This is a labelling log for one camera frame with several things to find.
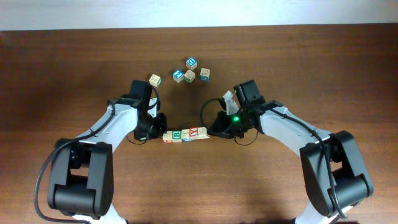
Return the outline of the wooden leaf E block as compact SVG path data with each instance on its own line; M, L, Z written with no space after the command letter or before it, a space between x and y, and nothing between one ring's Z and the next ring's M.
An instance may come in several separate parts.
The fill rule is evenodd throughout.
M207 129L205 127L199 127L198 128L198 139L209 139L210 136L207 133Z

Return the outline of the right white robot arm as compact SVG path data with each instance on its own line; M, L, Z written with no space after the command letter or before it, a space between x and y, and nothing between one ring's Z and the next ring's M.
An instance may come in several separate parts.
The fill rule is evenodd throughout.
M218 102L222 110L209 134L235 139L255 128L299 156L309 203L294 223L337 223L373 194L373 182L351 133L318 129L275 100L242 107L233 100Z

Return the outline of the wooden block green side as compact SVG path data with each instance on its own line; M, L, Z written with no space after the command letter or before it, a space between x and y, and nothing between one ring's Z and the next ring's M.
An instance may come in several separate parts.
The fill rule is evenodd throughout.
M154 86L154 87L159 87L160 84L162 83L162 79L160 76L156 75L156 74L152 74L149 78L149 83Z

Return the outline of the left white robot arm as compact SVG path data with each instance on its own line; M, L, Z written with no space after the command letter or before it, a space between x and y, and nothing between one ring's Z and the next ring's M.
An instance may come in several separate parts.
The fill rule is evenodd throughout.
M113 205L113 153L134 133L144 144L165 132L160 101L125 95L108 103L105 114L86 132L61 138L44 162L51 167L47 203L64 223L127 223Z

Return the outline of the green B block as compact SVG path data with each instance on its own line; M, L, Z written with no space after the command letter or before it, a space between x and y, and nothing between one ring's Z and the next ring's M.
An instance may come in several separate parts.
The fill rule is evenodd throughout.
M182 142L181 131L172 131L172 142Z

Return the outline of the wooden block blue J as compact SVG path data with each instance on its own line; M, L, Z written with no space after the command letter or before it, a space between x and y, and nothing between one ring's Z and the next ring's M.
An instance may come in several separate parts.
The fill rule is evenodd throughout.
M191 141L192 138L190 137L190 130L189 129L183 129L181 130L182 133L182 141Z

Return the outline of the wooden block red side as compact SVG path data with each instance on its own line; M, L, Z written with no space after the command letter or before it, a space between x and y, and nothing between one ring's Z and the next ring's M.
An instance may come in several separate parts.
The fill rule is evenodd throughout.
M164 143L171 143L172 141L172 131L166 131L162 135L162 140Z

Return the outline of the red Y block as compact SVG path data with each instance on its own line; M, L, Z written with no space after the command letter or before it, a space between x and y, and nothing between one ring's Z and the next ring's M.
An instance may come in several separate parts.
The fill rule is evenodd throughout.
M198 127L192 127L189 129L189 138L191 140L197 140L198 139Z

